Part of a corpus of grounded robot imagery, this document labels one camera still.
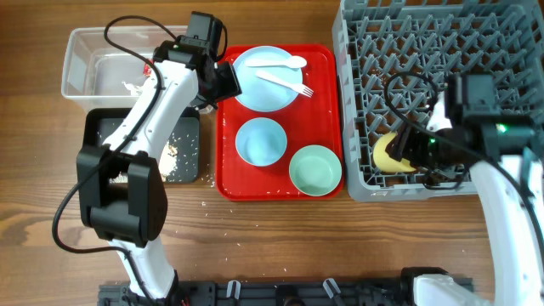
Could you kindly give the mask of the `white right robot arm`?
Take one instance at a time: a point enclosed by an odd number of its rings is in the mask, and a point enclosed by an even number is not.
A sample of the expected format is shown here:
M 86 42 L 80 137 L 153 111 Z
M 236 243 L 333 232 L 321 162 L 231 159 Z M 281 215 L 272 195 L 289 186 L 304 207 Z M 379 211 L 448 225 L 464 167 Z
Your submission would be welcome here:
M 494 305 L 543 303 L 543 145 L 530 116 L 504 114 L 490 74 L 453 74 L 445 91 L 432 87 L 426 125 L 394 106 L 403 122 L 375 144 L 373 161 L 384 172 L 428 174 L 462 165 L 477 190 L 490 240 Z

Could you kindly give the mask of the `yellow plastic cup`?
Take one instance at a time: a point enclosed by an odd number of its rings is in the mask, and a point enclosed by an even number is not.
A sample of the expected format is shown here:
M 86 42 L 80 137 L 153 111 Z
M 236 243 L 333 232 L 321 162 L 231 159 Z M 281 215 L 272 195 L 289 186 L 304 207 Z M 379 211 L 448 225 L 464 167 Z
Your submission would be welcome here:
M 406 159 L 396 161 L 389 156 L 386 149 L 397 135 L 396 132 L 384 134 L 374 145 L 372 159 L 380 171 L 385 173 L 412 173 L 416 169 Z

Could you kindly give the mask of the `rice and food leftovers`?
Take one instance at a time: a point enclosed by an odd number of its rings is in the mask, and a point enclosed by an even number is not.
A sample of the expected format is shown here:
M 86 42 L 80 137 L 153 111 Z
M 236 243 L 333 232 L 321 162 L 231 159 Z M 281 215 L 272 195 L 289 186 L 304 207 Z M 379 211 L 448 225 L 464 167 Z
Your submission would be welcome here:
M 169 142 L 162 150 L 158 168 L 163 182 L 168 182 L 178 170 L 178 150 Z

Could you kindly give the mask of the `light blue bowl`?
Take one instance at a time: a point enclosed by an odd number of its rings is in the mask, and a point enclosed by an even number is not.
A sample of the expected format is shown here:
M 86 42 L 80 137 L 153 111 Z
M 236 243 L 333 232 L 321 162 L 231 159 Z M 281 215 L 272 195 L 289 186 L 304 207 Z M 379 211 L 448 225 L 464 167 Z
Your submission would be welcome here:
M 245 122 L 235 136 L 239 157 L 255 167 L 271 166 L 279 161 L 287 147 L 287 136 L 276 121 L 257 117 Z

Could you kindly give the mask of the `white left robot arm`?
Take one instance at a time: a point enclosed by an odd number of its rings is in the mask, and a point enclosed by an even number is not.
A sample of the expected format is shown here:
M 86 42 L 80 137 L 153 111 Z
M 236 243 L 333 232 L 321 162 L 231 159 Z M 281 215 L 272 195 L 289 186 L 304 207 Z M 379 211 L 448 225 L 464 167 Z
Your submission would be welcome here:
M 192 12 L 184 35 L 171 35 L 143 61 L 151 68 L 143 93 L 122 125 L 101 146 L 84 144 L 76 158 L 77 182 L 59 204 L 52 222 L 55 244 L 62 212 L 79 196 L 82 223 L 107 241 L 104 251 L 120 255 L 130 277 L 123 299 L 134 305 L 182 305 L 176 270 L 167 261 L 160 233 L 167 195 L 158 163 L 183 112 L 241 94 L 232 64 L 223 60 L 228 32 L 217 17 Z

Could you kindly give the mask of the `red snack wrapper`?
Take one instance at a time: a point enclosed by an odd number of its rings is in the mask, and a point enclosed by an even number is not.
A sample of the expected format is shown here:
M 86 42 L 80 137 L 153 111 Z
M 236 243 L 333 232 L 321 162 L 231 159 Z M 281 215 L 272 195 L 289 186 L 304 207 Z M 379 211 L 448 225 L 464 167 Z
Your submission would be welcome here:
M 151 75 L 151 72 L 152 72 L 152 69 L 150 67 L 149 64 L 145 63 L 144 64 L 144 69 L 143 69 L 143 74 L 146 76 L 146 77 L 149 77 Z

